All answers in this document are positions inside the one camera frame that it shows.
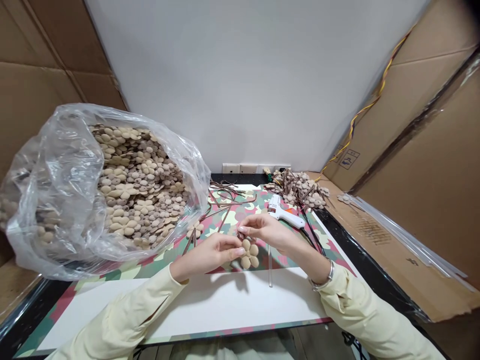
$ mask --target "label on cardboard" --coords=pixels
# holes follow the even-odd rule
[[[343,147],[344,147],[343,145],[338,145],[338,147],[336,148],[335,154],[338,154],[338,152],[342,150]],[[335,160],[333,160],[333,162],[338,164],[341,158],[342,158],[342,154],[340,154]]]
[[[350,169],[350,167],[353,165],[355,160],[359,158],[359,156],[360,156],[359,152],[354,151],[352,149],[348,149],[340,161],[340,166],[347,170]]]

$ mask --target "cream sleeve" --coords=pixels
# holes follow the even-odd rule
[[[327,315],[373,356],[445,359],[405,316],[343,266],[335,265],[332,281],[319,292]]]
[[[185,286],[172,278],[170,265],[165,267],[134,291],[116,297],[48,359],[131,359],[149,325]]]

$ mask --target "finger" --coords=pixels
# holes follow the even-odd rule
[[[220,236],[218,236],[218,239],[216,239],[217,241],[217,244],[219,244],[220,246],[223,246],[223,245],[233,245],[235,246],[236,248],[238,247],[241,247],[242,246],[242,242],[240,241],[240,239],[236,236],[232,236],[232,235],[225,235],[225,234],[219,234]]]
[[[248,215],[244,218],[240,223],[238,223],[239,227],[251,227],[251,228],[261,228],[262,227],[262,214],[253,214]]]
[[[241,257],[243,254],[245,254],[245,249],[243,247],[235,247],[235,248],[231,248],[229,250],[220,252],[220,257],[221,257],[222,263],[226,263]]]
[[[238,231],[241,232],[242,234],[249,236],[249,237],[255,237],[255,238],[261,238],[261,231],[262,229],[256,229],[253,227],[249,226],[240,226],[238,228]]]
[[[225,244],[225,245],[220,245],[220,248],[218,249],[218,251],[222,252],[222,251],[225,251],[225,250],[236,249],[236,248],[238,248],[238,246]]]

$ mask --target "yellow cable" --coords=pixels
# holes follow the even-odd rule
[[[348,132],[348,141],[347,143],[335,154],[334,157],[332,157],[330,160],[328,160],[328,162],[325,164],[325,166],[323,167],[323,169],[320,171],[320,176],[317,177],[315,179],[315,182],[317,182],[318,180],[320,180],[320,178],[322,177],[322,174],[324,173],[325,169],[327,168],[327,166],[335,159],[337,159],[343,152],[346,148],[349,147],[350,145],[350,142],[352,141],[352,138],[353,138],[353,132],[354,132],[354,124],[355,124],[355,120],[359,117],[360,114],[362,114],[363,112],[366,112],[368,110],[370,110],[370,108],[375,105],[377,103],[377,101],[380,99],[380,97],[382,96],[382,92],[384,91],[384,88],[385,88],[385,83],[386,83],[386,78],[387,78],[387,73],[389,72],[389,69],[390,69],[390,66],[392,66],[392,62],[394,61],[394,58],[395,58],[395,55],[397,55],[397,52],[400,48],[400,46],[402,46],[402,44],[405,42],[405,40],[407,40],[407,38],[409,37],[410,33],[412,32],[413,28],[415,27],[415,25],[413,25],[410,30],[406,33],[406,35],[400,40],[400,42],[393,48],[393,51],[391,52],[391,56],[390,56],[390,60],[388,61],[388,64],[386,65],[385,67],[385,70],[383,71],[383,74],[381,76],[381,80],[380,80],[380,83],[381,83],[381,86],[380,86],[380,89],[378,90],[378,95],[376,96],[376,98],[371,102],[370,105],[367,105],[365,106],[363,109],[361,109],[359,112],[357,112],[355,114],[355,116],[353,117],[353,119],[350,121],[350,130]]]

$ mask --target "wall socket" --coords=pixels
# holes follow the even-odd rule
[[[224,163],[221,171],[223,174],[240,174],[240,164]]]
[[[223,174],[263,174],[264,168],[269,168],[273,174],[275,170],[290,168],[290,165],[260,165],[260,164],[222,164]]]
[[[258,167],[257,164],[240,164],[240,174],[255,174]]]

